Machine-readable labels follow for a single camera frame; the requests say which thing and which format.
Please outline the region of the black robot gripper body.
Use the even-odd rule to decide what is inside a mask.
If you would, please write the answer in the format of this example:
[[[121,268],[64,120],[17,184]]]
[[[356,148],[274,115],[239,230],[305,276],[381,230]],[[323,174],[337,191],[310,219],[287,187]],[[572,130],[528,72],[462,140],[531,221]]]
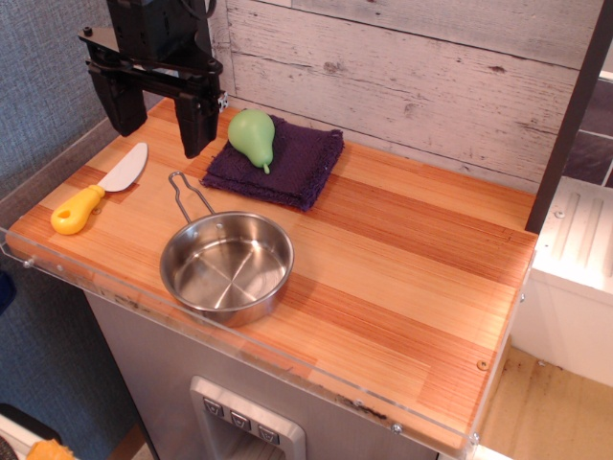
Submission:
[[[109,27],[79,32],[87,66],[123,72],[143,93],[177,99],[182,94],[211,100],[223,110],[208,20],[215,1],[108,1]]]

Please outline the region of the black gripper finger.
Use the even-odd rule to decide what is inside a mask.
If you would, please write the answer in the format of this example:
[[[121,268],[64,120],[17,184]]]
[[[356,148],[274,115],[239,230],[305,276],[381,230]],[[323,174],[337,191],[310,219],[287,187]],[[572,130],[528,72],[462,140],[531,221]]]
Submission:
[[[132,134],[147,120],[143,91],[127,74],[93,65],[88,72],[111,125],[120,135]]]
[[[185,156],[193,159],[216,138],[218,104],[187,94],[180,95],[174,104]]]

